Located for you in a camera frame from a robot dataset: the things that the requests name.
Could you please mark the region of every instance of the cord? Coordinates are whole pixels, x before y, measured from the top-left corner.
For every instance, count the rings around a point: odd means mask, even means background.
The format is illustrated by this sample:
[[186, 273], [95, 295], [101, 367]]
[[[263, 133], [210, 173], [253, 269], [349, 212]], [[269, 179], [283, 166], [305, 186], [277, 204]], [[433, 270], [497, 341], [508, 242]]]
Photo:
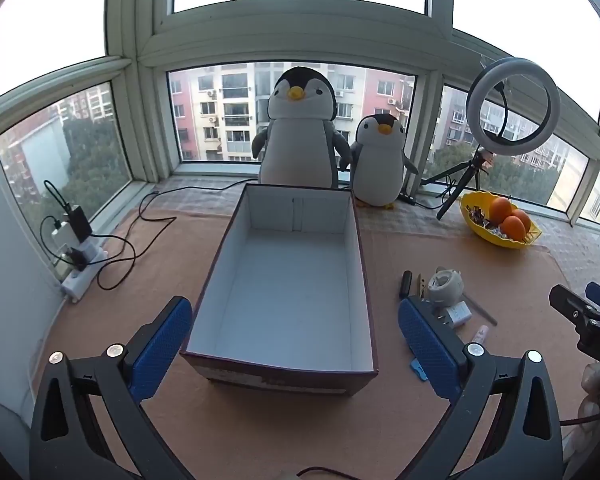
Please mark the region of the cord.
[[315, 466], [311, 466], [311, 467], [302, 469], [301, 472], [296, 473], [296, 476], [298, 476], [298, 477], [302, 476], [303, 474], [308, 473], [309, 471], [324, 471], [327, 473], [331, 473], [332, 475], [341, 476], [342, 478], [348, 478], [349, 480], [360, 480], [360, 478], [358, 478], [357, 476], [352, 476], [347, 473], [343, 473], [342, 471], [338, 471], [337, 469], [331, 469], [329, 467], [322, 467], [319, 465], [315, 465]]
[[585, 424], [586, 422], [593, 422], [594, 420], [600, 420], [600, 413], [595, 415], [583, 416], [581, 418], [570, 418], [570, 420], [561, 420], [561, 426], [576, 426], [577, 424]]

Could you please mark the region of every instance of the penguin beak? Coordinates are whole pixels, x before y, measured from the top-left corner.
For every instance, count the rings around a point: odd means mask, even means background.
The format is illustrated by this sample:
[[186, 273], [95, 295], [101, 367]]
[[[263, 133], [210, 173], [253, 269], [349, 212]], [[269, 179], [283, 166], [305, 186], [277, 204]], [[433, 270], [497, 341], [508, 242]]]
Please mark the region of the penguin beak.
[[286, 96], [292, 101], [299, 101], [300, 99], [304, 99], [304, 90], [302, 90], [299, 86], [292, 86], [287, 92]]

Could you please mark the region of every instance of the small penguin plush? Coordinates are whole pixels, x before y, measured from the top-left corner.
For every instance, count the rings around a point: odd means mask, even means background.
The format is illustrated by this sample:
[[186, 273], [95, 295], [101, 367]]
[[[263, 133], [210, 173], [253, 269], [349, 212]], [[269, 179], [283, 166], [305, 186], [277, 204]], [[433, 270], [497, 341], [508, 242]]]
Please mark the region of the small penguin plush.
[[260, 183], [337, 188], [333, 150], [349, 164], [351, 149], [333, 127], [336, 99], [328, 79], [303, 66], [287, 70], [269, 97], [269, 117], [251, 143], [253, 158], [265, 150]]
[[[351, 146], [351, 189], [355, 197], [372, 206], [388, 206], [400, 194], [404, 169], [418, 174], [404, 155], [407, 135], [391, 114], [369, 115], [356, 130]], [[341, 162], [340, 169], [346, 166]]]

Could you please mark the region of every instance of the power strip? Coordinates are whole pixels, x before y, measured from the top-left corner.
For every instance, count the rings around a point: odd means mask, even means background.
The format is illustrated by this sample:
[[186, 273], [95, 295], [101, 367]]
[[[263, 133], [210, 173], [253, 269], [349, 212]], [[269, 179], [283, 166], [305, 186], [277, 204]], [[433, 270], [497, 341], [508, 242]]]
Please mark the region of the power strip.
[[68, 295], [74, 303], [77, 303], [77, 301], [84, 296], [84, 293], [96, 277], [96, 274], [106, 263], [101, 262], [101, 260], [105, 260], [108, 255], [109, 253], [107, 253], [107, 251], [98, 247], [96, 255], [91, 261], [97, 261], [99, 263], [87, 265], [84, 270], [72, 269], [69, 275], [64, 279], [64, 282], [62, 282], [61, 285], [62, 291]]

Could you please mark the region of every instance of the cardboard box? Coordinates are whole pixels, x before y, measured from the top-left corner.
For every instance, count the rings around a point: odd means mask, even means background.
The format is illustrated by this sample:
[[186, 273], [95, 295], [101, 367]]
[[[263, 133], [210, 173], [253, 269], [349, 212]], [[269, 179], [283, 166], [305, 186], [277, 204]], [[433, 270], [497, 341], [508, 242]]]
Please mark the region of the cardboard box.
[[349, 191], [247, 184], [180, 350], [210, 380], [352, 395], [378, 374]]

